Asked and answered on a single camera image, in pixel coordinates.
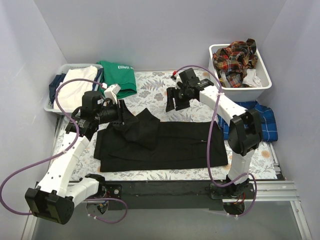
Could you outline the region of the black long sleeve shirt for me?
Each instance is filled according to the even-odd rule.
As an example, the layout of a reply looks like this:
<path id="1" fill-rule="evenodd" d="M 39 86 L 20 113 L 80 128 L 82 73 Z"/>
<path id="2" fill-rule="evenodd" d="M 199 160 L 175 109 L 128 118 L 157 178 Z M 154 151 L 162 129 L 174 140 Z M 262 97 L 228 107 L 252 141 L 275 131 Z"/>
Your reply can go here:
<path id="1" fill-rule="evenodd" d="M 210 122 L 162 122 L 145 108 L 124 111 L 124 125 L 97 132 L 93 157 L 101 172 L 182 170 L 228 164 L 223 134 Z"/>

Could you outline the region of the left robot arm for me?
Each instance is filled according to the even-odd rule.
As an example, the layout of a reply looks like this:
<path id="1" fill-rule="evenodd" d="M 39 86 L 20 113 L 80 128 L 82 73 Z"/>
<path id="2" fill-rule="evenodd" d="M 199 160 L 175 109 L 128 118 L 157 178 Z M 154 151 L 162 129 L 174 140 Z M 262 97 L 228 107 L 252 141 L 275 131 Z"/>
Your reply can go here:
<path id="1" fill-rule="evenodd" d="M 71 113 L 65 128 L 62 154 L 52 162 L 37 186 L 25 193 L 33 216 L 64 225 L 71 219 L 75 207 L 86 200 L 116 201 L 127 207 L 120 194 L 112 195 L 113 186 L 99 174 L 89 173 L 69 186 L 76 163 L 98 131 L 99 124 L 123 125 L 126 109 L 122 99 L 112 100 L 98 91 L 85 92 L 82 105 Z"/>

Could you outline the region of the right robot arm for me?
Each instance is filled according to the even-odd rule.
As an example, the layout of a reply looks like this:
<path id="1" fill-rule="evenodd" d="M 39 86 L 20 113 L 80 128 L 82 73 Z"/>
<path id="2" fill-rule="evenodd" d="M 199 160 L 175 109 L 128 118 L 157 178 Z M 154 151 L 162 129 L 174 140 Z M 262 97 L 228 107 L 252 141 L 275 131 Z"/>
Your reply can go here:
<path id="1" fill-rule="evenodd" d="M 263 140 L 260 115 L 255 109 L 246 109 L 227 97 L 220 84 L 209 79 L 200 80 L 192 68 L 175 71 L 171 78 L 175 86 L 167 88 L 166 112 L 190 107 L 197 100 L 213 109 L 227 123 L 228 145 L 232 149 L 232 164 L 224 183 L 213 182 L 211 192 L 220 197 L 237 199 L 249 186 L 249 168 L 254 151 Z"/>

